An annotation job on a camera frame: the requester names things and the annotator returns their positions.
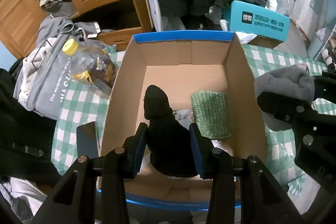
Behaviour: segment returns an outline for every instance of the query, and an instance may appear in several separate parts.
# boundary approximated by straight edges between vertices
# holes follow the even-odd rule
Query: blue tape
[[[208,211],[209,202],[168,202],[145,196],[126,193],[126,202],[141,206],[171,211]],[[235,200],[235,208],[241,207],[240,199]]]
[[[133,35],[133,37],[137,43],[169,40],[231,41],[233,38],[233,32],[202,30],[165,31],[140,33]]]

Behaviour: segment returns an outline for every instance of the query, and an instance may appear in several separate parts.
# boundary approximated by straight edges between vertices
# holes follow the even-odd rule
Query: wooden drawer
[[[141,27],[123,29],[108,33],[100,33],[98,34],[97,39],[108,45],[116,45],[117,52],[120,52],[126,50],[132,36],[137,33],[142,33]]]

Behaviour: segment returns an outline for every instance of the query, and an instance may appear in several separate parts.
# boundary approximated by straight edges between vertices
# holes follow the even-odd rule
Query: checkered tablecloth
[[[243,48],[254,77],[299,63],[307,64],[312,76],[321,75],[322,70],[326,69],[323,63],[309,58],[248,44],[243,45]],[[110,47],[109,54],[117,65],[121,64],[124,52],[115,52],[115,47]],[[96,121],[101,140],[108,105],[109,98],[101,91],[88,88],[77,81],[69,84],[56,124],[51,155],[60,174],[64,174],[77,158],[76,128],[79,125]],[[313,102],[313,107],[319,113],[336,115],[336,105],[327,100],[318,99]],[[294,163],[294,133],[292,130],[273,132],[268,127],[265,128],[268,141],[266,166],[280,184],[288,184],[290,192],[298,196],[306,175]]]
[[[243,45],[243,48],[254,77],[271,70],[300,63],[308,66],[311,76],[321,75],[322,70],[326,69],[325,64],[309,58],[248,44]],[[313,102],[312,107],[319,113],[336,115],[336,105],[327,100],[317,99]],[[294,163],[293,130],[274,132],[265,125],[265,133],[268,143],[267,168],[280,184],[288,184],[290,192],[299,196],[306,175]]]
[[[125,51],[116,52],[116,47],[105,49],[112,61],[120,66]],[[102,139],[109,96],[98,89],[72,80],[61,103],[52,142],[51,161],[63,175],[77,156],[76,129],[82,124],[96,121],[99,140]]]

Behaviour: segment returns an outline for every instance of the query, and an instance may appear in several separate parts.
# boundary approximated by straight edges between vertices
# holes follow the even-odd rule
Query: black phone
[[[77,127],[77,155],[89,158],[99,157],[99,138],[96,122],[89,122]]]

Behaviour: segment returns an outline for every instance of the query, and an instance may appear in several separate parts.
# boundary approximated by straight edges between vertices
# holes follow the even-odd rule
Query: green scrubber
[[[231,136],[228,128],[225,93],[201,90],[191,95],[195,122],[201,135],[210,139]]]

